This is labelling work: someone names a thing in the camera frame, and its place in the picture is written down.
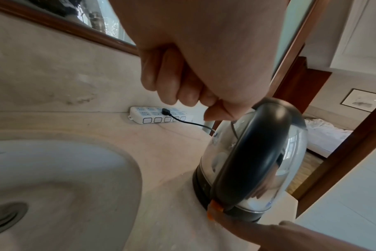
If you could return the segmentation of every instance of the wooden floor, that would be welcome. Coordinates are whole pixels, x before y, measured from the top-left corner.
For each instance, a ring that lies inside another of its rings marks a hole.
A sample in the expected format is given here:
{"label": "wooden floor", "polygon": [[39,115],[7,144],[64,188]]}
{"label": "wooden floor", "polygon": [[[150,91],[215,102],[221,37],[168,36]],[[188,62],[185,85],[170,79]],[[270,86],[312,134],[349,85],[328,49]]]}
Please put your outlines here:
{"label": "wooden floor", "polygon": [[321,159],[320,157],[306,152],[302,165],[298,169],[297,174],[291,181],[290,185],[287,187],[286,191],[289,194],[292,194],[297,189],[297,187],[299,187],[322,162],[323,159]]}

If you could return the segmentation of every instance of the kettle handle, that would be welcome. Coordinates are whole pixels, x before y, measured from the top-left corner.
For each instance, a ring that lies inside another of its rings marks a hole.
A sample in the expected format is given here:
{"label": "kettle handle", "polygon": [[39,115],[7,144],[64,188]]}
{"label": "kettle handle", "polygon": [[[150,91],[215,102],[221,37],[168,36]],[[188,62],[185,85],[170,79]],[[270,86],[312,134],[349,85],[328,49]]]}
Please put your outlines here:
{"label": "kettle handle", "polygon": [[231,209],[260,185],[280,155],[292,124],[287,107],[264,102],[242,133],[217,175],[212,199]]}

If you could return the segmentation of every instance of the countertop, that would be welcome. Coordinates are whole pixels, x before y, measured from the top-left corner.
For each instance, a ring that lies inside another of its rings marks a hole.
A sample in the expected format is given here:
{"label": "countertop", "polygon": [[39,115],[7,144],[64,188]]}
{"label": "countertop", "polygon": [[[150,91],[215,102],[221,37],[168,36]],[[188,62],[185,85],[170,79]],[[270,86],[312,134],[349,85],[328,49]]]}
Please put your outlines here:
{"label": "countertop", "polygon": [[[105,141],[129,153],[140,167],[143,191],[125,251],[257,250],[259,246],[210,222],[193,192],[192,174],[211,137],[193,125],[139,125],[127,116],[105,112],[0,112],[0,133],[74,134]],[[296,209],[297,201],[285,192],[260,223],[294,221]]]}

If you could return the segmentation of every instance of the plug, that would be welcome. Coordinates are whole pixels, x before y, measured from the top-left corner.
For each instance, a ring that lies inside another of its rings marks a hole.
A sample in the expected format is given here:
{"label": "plug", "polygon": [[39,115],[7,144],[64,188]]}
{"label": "plug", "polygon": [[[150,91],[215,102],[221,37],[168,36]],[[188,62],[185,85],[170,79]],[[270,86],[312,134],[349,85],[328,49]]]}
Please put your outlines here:
{"label": "plug", "polygon": [[170,110],[168,110],[168,109],[166,109],[166,108],[162,108],[162,114],[163,114],[163,115],[168,115],[168,116],[171,115]]}

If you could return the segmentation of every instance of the framed picture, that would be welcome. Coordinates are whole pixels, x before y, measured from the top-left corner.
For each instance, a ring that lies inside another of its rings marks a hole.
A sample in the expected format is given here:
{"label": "framed picture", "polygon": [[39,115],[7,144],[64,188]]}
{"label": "framed picture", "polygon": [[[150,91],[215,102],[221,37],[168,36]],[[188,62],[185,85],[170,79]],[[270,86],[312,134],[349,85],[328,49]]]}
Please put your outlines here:
{"label": "framed picture", "polygon": [[376,93],[352,89],[341,104],[372,112],[376,108]]}

